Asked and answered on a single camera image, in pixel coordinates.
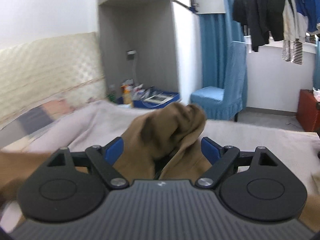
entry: white plastic bag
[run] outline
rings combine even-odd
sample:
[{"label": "white plastic bag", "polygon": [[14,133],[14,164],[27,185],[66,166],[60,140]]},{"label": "white plastic bag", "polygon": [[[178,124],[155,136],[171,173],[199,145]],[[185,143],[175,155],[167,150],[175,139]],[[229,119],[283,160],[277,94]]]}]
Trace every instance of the white plastic bag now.
[{"label": "white plastic bag", "polygon": [[315,99],[320,102],[320,89],[316,90],[315,88],[313,89],[313,96],[315,97]]}]

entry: red box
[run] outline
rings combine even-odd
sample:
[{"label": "red box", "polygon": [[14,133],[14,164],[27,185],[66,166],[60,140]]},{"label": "red box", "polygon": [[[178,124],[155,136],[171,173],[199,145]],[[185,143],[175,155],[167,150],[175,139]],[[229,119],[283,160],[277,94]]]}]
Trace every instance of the red box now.
[{"label": "red box", "polygon": [[320,128],[320,103],[310,90],[300,90],[297,120],[306,132],[315,132]]}]

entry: quilted wall panel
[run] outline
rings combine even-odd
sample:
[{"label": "quilted wall panel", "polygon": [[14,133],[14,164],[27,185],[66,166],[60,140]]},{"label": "quilted wall panel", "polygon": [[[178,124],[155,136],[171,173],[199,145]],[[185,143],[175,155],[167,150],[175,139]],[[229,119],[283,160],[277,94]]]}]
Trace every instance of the quilted wall panel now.
[{"label": "quilted wall panel", "polygon": [[105,90],[95,33],[0,50],[0,124],[59,92],[72,92],[71,100],[80,105],[91,94],[103,98]]}]

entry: curtain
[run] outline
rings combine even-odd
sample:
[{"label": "curtain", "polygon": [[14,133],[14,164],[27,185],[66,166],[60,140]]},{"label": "curtain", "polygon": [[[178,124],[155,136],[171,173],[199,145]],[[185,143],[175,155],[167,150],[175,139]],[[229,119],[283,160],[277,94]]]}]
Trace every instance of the curtain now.
[{"label": "curtain", "polygon": [[316,89],[320,89],[320,38],[318,38],[316,50],[317,50],[317,54],[316,54],[316,66],[313,72],[313,86]]},{"label": "curtain", "polygon": [[[200,14],[203,87],[224,88],[228,47],[232,41],[244,42],[241,26],[232,19],[233,0],[224,0],[226,13]],[[247,74],[242,94],[247,103]]]}]

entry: brown cloth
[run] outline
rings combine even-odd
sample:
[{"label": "brown cloth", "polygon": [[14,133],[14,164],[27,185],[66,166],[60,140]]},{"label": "brown cloth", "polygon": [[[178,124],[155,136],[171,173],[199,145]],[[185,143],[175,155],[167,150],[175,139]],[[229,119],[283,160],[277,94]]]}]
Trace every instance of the brown cloth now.
[{"label": "brown cloth", "polygon": [[[198,140],[204,125],[204,113],[194,105],[172,103],[139,116],[122,135],[124,152],[114,168],[130,182],[153,179],[154,161],[172,155],[160,179],[191,179],[194,182],[211,167],[201,153]],[[49,153],[0,153],[0,202],[1,198],[15,199],[19,186],[49,156]],[[319,218],[320,195],[308,196],[300,220],[318,231]]]}]

